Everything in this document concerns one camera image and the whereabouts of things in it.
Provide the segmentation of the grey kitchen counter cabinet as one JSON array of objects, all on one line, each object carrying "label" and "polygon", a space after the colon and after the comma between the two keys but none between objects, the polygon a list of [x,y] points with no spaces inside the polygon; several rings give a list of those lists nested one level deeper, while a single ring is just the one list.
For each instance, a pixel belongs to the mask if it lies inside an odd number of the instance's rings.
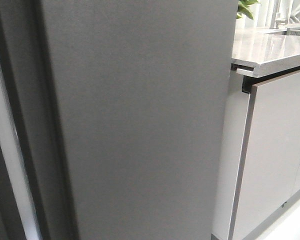
[{"label": "grey kitchen counter cabinet", "polygon": [[300,23],[238,29],[212,239],[251,239],[299,191]]}]

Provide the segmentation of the grey fridge door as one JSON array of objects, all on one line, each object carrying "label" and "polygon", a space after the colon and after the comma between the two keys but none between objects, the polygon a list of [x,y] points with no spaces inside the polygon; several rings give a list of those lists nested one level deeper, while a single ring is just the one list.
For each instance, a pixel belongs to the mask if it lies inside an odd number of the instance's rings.
[{"label": "grey fridge door", "polygon": [[0,147],[25,240],[208,240],[235,0],[0,0]]},{"label": "grey fridge door", "polygon": [[25,240],[25,232],[0,146],[0,215],[9,240]]}]

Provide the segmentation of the steel sink faucet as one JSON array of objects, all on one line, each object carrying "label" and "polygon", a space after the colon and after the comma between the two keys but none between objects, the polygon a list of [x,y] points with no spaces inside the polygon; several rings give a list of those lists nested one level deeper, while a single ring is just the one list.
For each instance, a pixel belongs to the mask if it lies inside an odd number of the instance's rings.
[{"label": "steel sink faucet", "polygon": [[289,23],[292,5],[293,0],[274,0],[270,29],[278,29],[280,25]]}]

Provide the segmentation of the potted green plant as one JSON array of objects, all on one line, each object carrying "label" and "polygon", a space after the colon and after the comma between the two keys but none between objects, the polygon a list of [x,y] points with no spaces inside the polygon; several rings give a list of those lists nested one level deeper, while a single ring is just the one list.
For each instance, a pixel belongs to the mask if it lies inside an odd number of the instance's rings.
[{"label": "potted green plant", "polygon": [[239,0],[236,16],[236,28],[256,28],[260,13],[260,0]]}]

